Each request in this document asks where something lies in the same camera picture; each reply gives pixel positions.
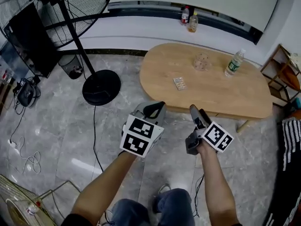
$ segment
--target black cable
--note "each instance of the black cable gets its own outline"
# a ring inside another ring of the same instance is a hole
[[[29,80],[29,79],[33,79],[35,76],[31,76],[31,77],[28,77],[28,78],[25,78],[26,80]]]
[[[24,107],[23,107],[22,111],[21,111],[20,113],[18,113],[18,112],[17,112],[17,107],[18,107],[18,105],[19,105],[19,103],[18,103],[18,102],[16,103],[16,97],[15,97],[15,95],[14,95],[14,110],[15,110],[15,112],[16,112],[17,115],[21,115],[22,112],[23,112]]]
[[[99,160],[98,160],[98,157],[97,157],[97,153],[96,153],[96,150],[95,150],[95,145],[96,145],[96,128],[95,128],[95,110],[96,110],[96,106],[94,107],[94,114],[93,114],[93,127],[94,127],[94,143],[93,143],[93,151],[94,151],[94,154],[95,154],[95,157],[97,159],[97,162],[100,166],[100,169],[102,170],[103,172],[103,167],[101,166]],[[115,225],[114,222],[110,222],[108,220],[108,216],[107,216],[107,211],[104,211],[104,218],[106,220],[105,223],[101,224],[101,226],[104,226],[104,225]]]
[[[193,215],[193,217],[195,217],[195,216],[198,216],[198,217],[199,217],[199,214],[198,214],[198,192],[199,192],[199,189],[200,189],[200,187],[201,187],[201,184],[202,184],[202,182],[203,182],[203,180],[204,180],[204,177],[205,177],[205,175],[203,174],[203,176],[201,176],[201,177],[197,180],[197,182],[196,182],[196,195],[195,195],[195,197],[194,197],[194,211],[193,211],[193,213],[195,212],[196,214]]]
[[[96,106],[94,107],[94,114],[93,114],[93,127],[94,127],[94,143],[93,143],[93,151],[94,151],[94,154],[95,154],[95,157],[97,159],[97,162],[100,166],[100,169],[102,170],[103,172],[103,167],[101,166],[99,160],[98,160],[98,157],[97,157],[97,153],[96,153],[96,150],[95,150],[95,145],[96,145],[96,128],[95,128],[95,110],[96,110]]]
[[[16,129],[14,130],[13,134],[11,134],[11,136],[10,136],[10,139],[9,139],[9,142],[10,142],[10,143],[11,143],[11,138],[13,137],[14,133],[17,131],[17,129],[18,129],[18,127],[19,127],[19,125],[20,125],[20,123],[21,123],[21,121],[22,121],[22,118],[23,118],[23,116],[24,116],[24,113],[25,113],[26,108],[23,107],[23,109],[22,109],[23,114],[22,114],[22,116],[21,116],[21,119],[20,119],[20,121],[19,121],[19,124],[17,125],[17,127],[16,127]]]
[[[83,72],[84,72],[85,80],[87,80],[86,75],[85,75],[84,63],[83,63],[83,61],[82,61],[82,59],[81,59],[81,55],[79,55],[79,58],[80,58],[80,61],[81,61],[81,66],[83,67]]]

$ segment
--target table leg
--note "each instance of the table leg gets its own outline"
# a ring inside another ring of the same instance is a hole
[[[247,120],[244,124],[242,124],[240,127],[237,128],[236,132],[240,133],[245,129],[248,125],[250,125],[253,121]]]

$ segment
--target oval table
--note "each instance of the oval table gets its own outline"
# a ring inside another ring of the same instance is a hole
[[[192,65],[198,53],[209,56],[208,71]],[[263,119],[272,114],[272,98],[261,72],[244,61],[234,76],[224,71],[232,56],[205,48],[166,43],[147,52],[140,70],[140,82],[150,98],[165,101],[171,111],[189,113],[191,104],[208,115],[247,120]],[[183,77],[186,89],[178,90],[173,79]]]

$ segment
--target person's arm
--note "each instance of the person's arm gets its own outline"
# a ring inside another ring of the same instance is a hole
[[[78,214],[96,225],[114,199],[136,156],[123,152],[91,182],[77,198],[71,214]]]
[[[205,196],[212,226],[239,224],[231,189],[222,173],[215,150],[203,140],[197,148],[205,175]]]

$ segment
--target pill blister pack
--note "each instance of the pill blister pack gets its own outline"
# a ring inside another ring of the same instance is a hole
[[[174,78],[174,84],[176,85],[178,90],[186,89],[187,86],[184,82],[183,77]]]

